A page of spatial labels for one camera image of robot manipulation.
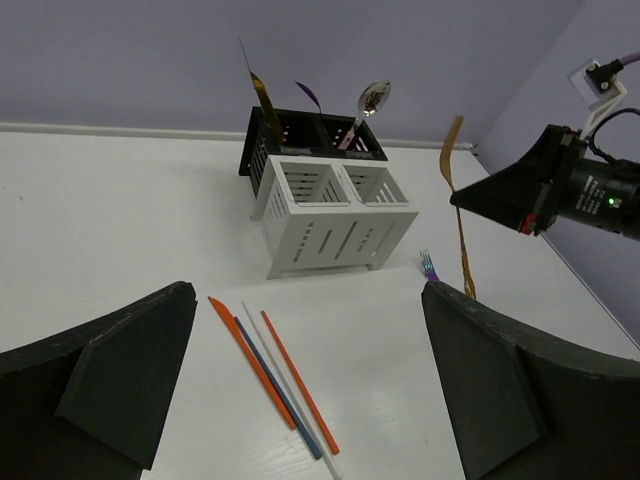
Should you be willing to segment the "gold black handled knife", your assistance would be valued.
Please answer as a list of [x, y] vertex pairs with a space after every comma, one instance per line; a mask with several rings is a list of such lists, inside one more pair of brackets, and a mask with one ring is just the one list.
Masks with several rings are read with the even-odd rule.
[[278, 145], [283, 145], [285, 142], [285, 136], [267, 89], [264, 83], [253, 71], [249, 71], [249, 74], [271, 134]]

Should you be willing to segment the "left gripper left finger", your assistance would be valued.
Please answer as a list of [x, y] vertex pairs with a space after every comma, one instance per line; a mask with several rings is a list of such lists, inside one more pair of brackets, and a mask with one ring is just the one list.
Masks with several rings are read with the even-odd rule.
[[178, 281], [1, 355], [4, 479], [138, 479], [159, 447], [197, 307]]

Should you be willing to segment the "silver knife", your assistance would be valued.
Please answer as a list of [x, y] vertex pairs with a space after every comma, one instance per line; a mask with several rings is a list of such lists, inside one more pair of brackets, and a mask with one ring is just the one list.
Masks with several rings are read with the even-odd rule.
[[253, 72], [252, 72], [252, 69], [251, 69], [251, 64], [249, 62], [249, 58], [248, 58], [244, 43], [242, 41], [242, 38], [238, 37], [238, 41], [239, 41], [239, 44], [240, 44], [240, 47], [241, 47], [241, 51], [242, 51], [242, 54], [243, 54], [243, 58], [244, 58], [247, 70], [249, 72], [249, 75], [251, 76], [253, 74]]

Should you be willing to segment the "orange pointed straw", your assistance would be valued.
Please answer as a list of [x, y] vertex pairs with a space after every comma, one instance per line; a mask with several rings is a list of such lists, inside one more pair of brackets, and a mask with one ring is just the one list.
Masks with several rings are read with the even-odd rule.
[[289, 409], [286, 407], [284, 401], [281, 398], [281, 395], [278, 393], [275, 388], [273, 382], [271, 381], [269, 375], [267, 374], [265, 368], [262, 366], [259, 360], [259, 356], [254, 352], [254, 349], [251, 347], [250, 339], [247, 338], [246, 332], [243, 330], [243, 326], [240, 322], [236, 320], [236, 317], [231, 313], [229, 308], [222, 303], [220, 300], [209, 296], [208, 301], [211, 304], [212, 308], [222, 320], [232, 337], [234, 338], [236, 344], [242, 351], [245, 359], [251, 366], [255, 375], [259, 379], [260, 383], [263, 386], [266, 394], [271, 399], [272, 404], [276, 408], [276, 410], [281, 415], [285, 424], [291, 429], [296, 429], [295, 421], [289, 412]]

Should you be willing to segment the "iridescent blue fork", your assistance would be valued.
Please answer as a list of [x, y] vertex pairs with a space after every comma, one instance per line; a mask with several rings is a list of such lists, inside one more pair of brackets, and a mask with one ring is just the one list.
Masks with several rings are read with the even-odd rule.
[[436, 272], [431, 255], [428, 250], [420, 251], [420, 261], [423, 272], [428, 282], [438, 282], [439, 276]]

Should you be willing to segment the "silver spoon pink handle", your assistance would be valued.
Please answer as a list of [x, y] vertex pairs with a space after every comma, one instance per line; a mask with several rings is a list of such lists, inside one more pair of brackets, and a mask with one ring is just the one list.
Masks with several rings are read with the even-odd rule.
[[365, 118], [374, 115], [382, 108], [389, 98], [390, 92], [391, 82], [388, 80], [376, 81], [362, 92], [358, 100], [358, 113], [351, 127], [338, 144], [337, 148], [339, 150], [345, 150], [349, 146]]

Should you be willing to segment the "blue straw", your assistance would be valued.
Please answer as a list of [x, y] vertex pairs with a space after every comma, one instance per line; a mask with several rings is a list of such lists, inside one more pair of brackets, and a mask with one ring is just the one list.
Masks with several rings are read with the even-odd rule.
[[280, 402], [284, 405], [289, 417], [294, 422], [295, 428], [299, 430], [299, 433], [300, 433], [302, 439], [304, 440], [304, 442], [306, 443], [307, 447], [309, 448], [309, 450], [311, 452], [311, 455], [314, 457], [315, 460], [320, 460], [322, 458], [322, 453], [320, 451], [320, 448], [317, 446], [316, 442], [311, 438], [311, 435], [309, 434], [309, 432], [306, 429], [306, 427], [303, 425], [303, 423], [302, 423], [301, 419], [299, 418], [297, 412], [295, 411], [294, 407], [291, 405], [289, 399], [287, 398], [286, 394], [283, 392], [283, 390], [280, 387], [278, 381], [276, 380], [276, 378], [274, 377], [273, 373], [269, 369], [267, 363], [263, 359], [261, 353], [259, 352], [258, 348], [255, 346], [254, 342], [252, 341], [250, 335], [248, 334], [248, 332], [246, 331], [246, 329], [242, 325], [242, 323], [239, 320], [239, 318], [237, 316], [235, 316], [234, 320], [235, 320], [236, 326], [239, 328], [242, 336], [244, 337], [244, 340], [247, 342], [247, 344], [248, 344], [249, 348], [251, 349], [253, 355], [256, 357], [259, 365], [261, 366], [262, 370], [264, 371], [264, 373], [266, 374], [267, 378], [269, 379], [270, 384], [272, 385], [273, 389], [275, 390], [276, 394], [278, 395], [278, 397], [280, 399]]

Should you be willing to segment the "purple iridescent spoon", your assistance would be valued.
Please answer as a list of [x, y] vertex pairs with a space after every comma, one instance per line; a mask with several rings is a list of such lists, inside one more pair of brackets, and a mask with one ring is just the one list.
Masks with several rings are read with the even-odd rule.
[[305, 95], [314, 103], [318, 109], [318, 113], [322, 114], [321, 103], [316, 94], [305, 84], [299, 81], [295, 81], [295, 84], [305, 93]]

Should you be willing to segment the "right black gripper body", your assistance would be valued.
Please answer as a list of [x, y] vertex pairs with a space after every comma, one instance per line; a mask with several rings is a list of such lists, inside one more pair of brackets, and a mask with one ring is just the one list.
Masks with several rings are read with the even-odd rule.
[[519, 164], [533, 193], [519, 231], [538, 235], [562, 217], [624, 237], [639, 235], [639, 165], [585, 156], [588, 143], [566, 126], [548, 125]]

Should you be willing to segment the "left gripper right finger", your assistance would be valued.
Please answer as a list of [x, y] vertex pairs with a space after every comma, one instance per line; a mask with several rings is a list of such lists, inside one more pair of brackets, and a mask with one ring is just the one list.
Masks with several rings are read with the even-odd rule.
[[444, 282], [421, 294], [468, 479], [636, 479], [639, 364], [496, 312]]

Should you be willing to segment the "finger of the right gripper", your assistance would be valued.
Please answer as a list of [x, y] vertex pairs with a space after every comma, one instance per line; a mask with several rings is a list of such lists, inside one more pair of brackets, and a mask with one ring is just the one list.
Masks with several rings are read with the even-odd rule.
[[455, 191], [450, 204], [517, 232], [540, 232], [553, 215], [565, 154], [565, 129], [547, 126], [512, 165]]

